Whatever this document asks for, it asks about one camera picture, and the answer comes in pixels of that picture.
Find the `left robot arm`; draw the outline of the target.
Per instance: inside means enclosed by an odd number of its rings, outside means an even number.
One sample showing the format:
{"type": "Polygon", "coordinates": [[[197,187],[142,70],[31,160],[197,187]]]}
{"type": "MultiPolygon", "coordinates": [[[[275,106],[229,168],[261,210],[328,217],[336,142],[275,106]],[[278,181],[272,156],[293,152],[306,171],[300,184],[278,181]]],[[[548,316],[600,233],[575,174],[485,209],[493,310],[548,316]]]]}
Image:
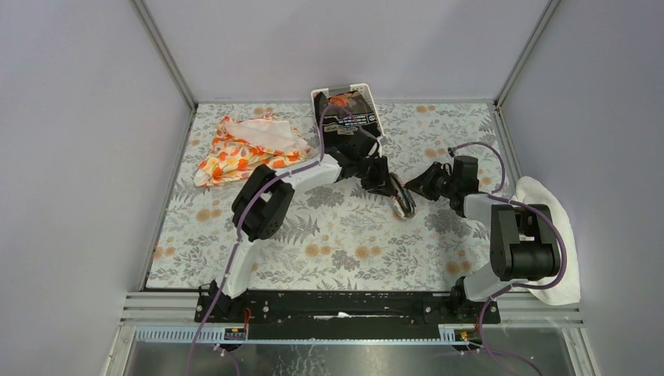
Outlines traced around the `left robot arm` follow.
{"type": "Polygon", "coordinates": [[[350,178],[359,179],[368,193],[393,198],[398,204],[408,201],[372,135],[327,147],[318,159],[301,167],[278,172],[262,164],[251,173],[232,203],[236,243],[224,271],[215,278],[219,292],[212,309],[221,320],[232,322],[242,314],[239,296],[248,289],[256,256],[254,246],[280,229],[295,194],[350,178]]]}

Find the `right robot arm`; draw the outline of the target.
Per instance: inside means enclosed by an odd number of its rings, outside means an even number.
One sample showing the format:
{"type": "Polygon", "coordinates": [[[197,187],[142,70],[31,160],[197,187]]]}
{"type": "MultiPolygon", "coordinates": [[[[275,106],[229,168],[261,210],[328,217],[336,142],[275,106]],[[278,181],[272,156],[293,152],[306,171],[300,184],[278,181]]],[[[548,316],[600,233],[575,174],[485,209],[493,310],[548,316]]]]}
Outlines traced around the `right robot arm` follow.
{"type": "Polygon", "coordinates": [[[449,312],[467,323],[491,301],[512,287],[543,290],[561,282],[566,248],[545,204],[524,204],[479,189],[478,159],[456,156],[451,164],[433,163],[405,187],[436,201],[448,200],[459,216],[489,229],[489,261],[450,291],[449,312]]]}

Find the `floral patterned tablecloth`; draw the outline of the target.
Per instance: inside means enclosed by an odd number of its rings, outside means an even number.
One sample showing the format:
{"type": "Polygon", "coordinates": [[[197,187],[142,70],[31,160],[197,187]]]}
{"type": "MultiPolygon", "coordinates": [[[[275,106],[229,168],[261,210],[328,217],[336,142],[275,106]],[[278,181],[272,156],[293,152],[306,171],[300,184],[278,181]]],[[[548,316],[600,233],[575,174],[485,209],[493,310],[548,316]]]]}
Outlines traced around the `floral patterned tablecloth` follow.
{"type": "MultiPolygon", "coordinates": [[[[241,185],[198,187],[194,173],[223,118],[254,118],[266,112],[289,121],[316,145],[308,104],[200,105],[146,288],[194,289],[224,270],[236,240],[230,206],[241,185]]],[[[500,187],[511,193],[493,154],[499,143],[490,105],[380,103],[377,113],[387,136],[389,167],[403,181],[435,161],[448,162],[448,148],[459,146],[462,154],[479,160],[481,190],[500,187]]],[[[366,193],[357,179],[298,192],[280,230],[258,250],[250,268],[251,288],[444,291],[488,262],[486,227],[458,217],[446,200],[415,201],[415,216],[402,220],[390,199],[366,193]]]]}

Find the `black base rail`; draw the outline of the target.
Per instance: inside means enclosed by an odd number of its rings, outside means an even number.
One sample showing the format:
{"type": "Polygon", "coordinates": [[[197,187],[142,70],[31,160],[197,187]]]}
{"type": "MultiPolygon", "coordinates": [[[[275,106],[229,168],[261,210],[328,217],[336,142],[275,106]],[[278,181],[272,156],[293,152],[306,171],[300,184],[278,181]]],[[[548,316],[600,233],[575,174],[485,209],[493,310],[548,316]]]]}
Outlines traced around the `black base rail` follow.
{"type": "Polygon", "coordinates": [[[457,292],[248,290],[215,297],[200,287],[197,323],[239,324],[250,340],[434,339],[441,325],[474,329],[498,324],[495,302],[484,305],[457,292]]]}

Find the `orange floral cloth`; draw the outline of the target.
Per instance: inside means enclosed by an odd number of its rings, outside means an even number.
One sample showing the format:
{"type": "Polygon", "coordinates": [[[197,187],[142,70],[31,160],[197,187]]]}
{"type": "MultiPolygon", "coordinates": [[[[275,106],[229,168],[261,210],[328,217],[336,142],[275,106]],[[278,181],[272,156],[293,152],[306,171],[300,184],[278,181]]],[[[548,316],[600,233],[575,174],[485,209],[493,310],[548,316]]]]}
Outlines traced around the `orange floral cloth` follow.
{"type": "Polygon", "coordinates": [[[247,179],[259,166],[287,168],[307,159],[312,147],[289,122],[268,112],[239,120],[224,117],[206,157],[193,176],[195,186],[221,186],[247,179]]]}

